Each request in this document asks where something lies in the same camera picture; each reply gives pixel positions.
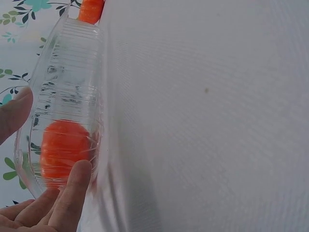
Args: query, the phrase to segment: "finger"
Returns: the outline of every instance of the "finger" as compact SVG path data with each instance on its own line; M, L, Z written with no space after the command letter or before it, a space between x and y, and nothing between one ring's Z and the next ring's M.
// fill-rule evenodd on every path
M67 186L48 223L58 232L76 231L90 182L91 169L91 163L86 160L78 161L73 166Z
M17 215L15 222L26 227L38 224L52 208L58 194L59 190L56 188L47 189L38 199Z
M6 226L0 226L0 231L1 232L16 232L15 229L7 228Z
M50 217L51 217L52 214L53 214L53 211L54 211L54 209L55 209L55 206L58 204L59 199L60 199L60 197L62 196L63 190L64 190L64 189L62 189L62 190L60 191L60 193L59 193L59 195L58 195L58 197L57 197L57 199L56 199L56 201L55 201L53 207L52 207L52 208L49 210L49 212L40 220L40 222L38 223L38 225L48 225L49 219L50 219Z
M0 209L0 214L8 218L9 220L14 221L16 216L27 206L29 206L34 200L27 200L25 202L9 206L3 209Z
M1 226L6 227L6 228L14 228L14 229L17 229L19 227L16 223L7 219L3 215L0 215L0 228L1 228Z
M32 91L25 87L19 91L15 100L0 107L0 145L25 123L32 102Z
M46 225L36 225L31 228L25 228L24 230L22 229L23 228L18 228L17 231L12 231L12 232L57 232L53 227L46 226Z

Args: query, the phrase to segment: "orange object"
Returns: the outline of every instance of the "orange object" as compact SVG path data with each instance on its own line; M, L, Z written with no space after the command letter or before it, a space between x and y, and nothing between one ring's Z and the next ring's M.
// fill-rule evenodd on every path
M87 130L77 122L57 120L43 133L41 173L45 178L67 178L79 160L89 160Z
M80 21L96 24L101 18L105 0L83 0L78 19Z

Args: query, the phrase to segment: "white fabric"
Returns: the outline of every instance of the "white fabric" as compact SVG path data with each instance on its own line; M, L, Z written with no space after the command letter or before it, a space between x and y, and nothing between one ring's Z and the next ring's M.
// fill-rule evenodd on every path
M111 167L85 231L308 231L308 12L305 0L106 1Z

